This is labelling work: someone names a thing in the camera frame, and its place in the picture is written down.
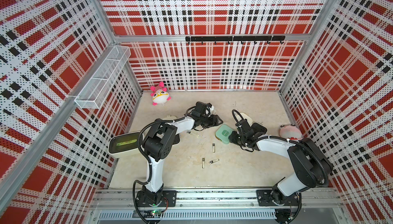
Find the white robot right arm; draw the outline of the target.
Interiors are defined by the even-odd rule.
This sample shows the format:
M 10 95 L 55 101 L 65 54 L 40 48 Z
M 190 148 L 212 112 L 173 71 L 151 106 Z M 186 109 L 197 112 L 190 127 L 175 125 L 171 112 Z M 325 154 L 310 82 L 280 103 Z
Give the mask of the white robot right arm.
M 333 165 L 311 139 L 268 136 L 264 126 L 258 123 L 250 125 L 237 110 L 232 110 L 232 116 L 237 131 L 229 136 L 230 143 L 247 152 L 271 152 L 291 161 L 294 173 L 272 187 L 268 202 L 283 206 L 290 197 L 300 197 L 300 193 L 308 189 L 329 185 Z

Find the silver nail clipper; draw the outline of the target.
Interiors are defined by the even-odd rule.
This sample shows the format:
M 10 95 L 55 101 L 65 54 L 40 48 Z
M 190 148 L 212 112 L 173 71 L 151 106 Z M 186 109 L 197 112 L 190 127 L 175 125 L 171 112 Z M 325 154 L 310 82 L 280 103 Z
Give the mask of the silver nail clipper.
M 197 133 L 194 133 L 194 132 L 192 132 L 192 131 L 190 131 L 190 130 L 187 132 L 187 134 L 192 135 L 192 136 L 194 136 L 194 137 L 196 137 L 196 138 L 199 138 L 199 137 L 200 137 Z

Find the cream manicure case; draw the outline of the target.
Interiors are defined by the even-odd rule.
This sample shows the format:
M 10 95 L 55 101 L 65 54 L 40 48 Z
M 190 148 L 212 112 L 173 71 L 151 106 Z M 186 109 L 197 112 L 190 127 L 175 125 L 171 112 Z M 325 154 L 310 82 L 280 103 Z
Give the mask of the cream manicure case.
M 251 117 L 249 117 L 247 114 L 241 112 L 241 116 L 247 120 L 249 126 L 256 132 L 262 132 L 262 133 L 266 133 L 267 132 L 267 128 L 265 126 L 263 126 L 261 123 L 253 121 L 253 119 Z
M 172 120 L 172 121 L 173 121 L 173 120 L 176 120 L 177 117 L 176 117 L 176 116 L 173 116 L 173 115 L 168 115 L 168 116 L 166 116 L 166 117 L 163 117 L 162 119 L 163 119 L 163 120 Z M 175 136 L 173 145 L 177 145 L 177 144 L 179 144 L 179 143 L 180 143 L 180 135 L 177 134 L 177 135 Z

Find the mint green manicure case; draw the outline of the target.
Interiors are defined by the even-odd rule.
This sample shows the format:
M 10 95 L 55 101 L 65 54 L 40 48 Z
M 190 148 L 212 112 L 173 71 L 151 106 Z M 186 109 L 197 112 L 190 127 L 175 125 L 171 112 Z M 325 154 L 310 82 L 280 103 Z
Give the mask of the mint green manicure case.
M 222 143 L 228 145 L 230 143 L 229 137 L 234 132 L 234 130 L 228 125 L 221 125 L 215 133 L 216 138 Z

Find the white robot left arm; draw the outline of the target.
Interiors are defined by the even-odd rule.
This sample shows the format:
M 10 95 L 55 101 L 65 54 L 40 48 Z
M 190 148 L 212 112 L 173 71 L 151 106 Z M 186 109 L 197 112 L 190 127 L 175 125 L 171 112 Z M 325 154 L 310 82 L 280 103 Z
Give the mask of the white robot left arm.
M 179 141 L 179 134 L 201 127 L 203 130 L 217 127 L 223 120 L 216 114 L 211 103 L 196 102 L 186 110 L 181 118 L 155 119 L 140 131 L 137 139 L 139 152 L 147 160 L 147 176 L 144 182 L 136 180 L 142 186 L 137 196 L 151 206 L 158 206 L 163 200 L 163 166 L 164 160 Z

